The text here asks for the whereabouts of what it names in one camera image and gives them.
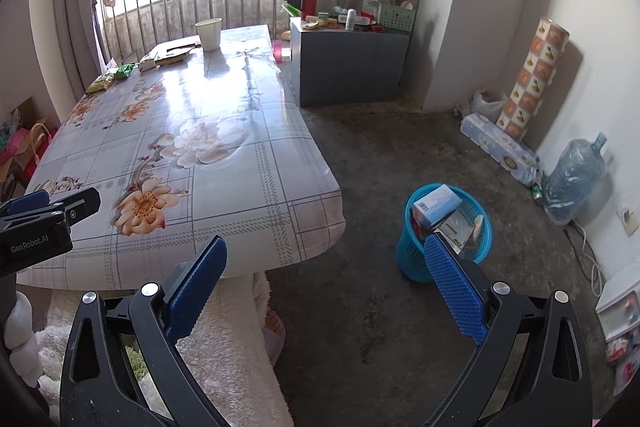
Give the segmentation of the white gloved left hand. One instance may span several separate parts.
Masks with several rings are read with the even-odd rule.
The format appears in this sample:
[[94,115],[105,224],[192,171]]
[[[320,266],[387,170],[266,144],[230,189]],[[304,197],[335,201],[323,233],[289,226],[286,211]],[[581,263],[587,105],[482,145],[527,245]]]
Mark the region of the white gloved left hand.
[[14,306],[6,319],[3,340],[9,349],[10,363],[27,387],[35,388],[43,373],[38,341],[32,330],[32,305],[17,291]]

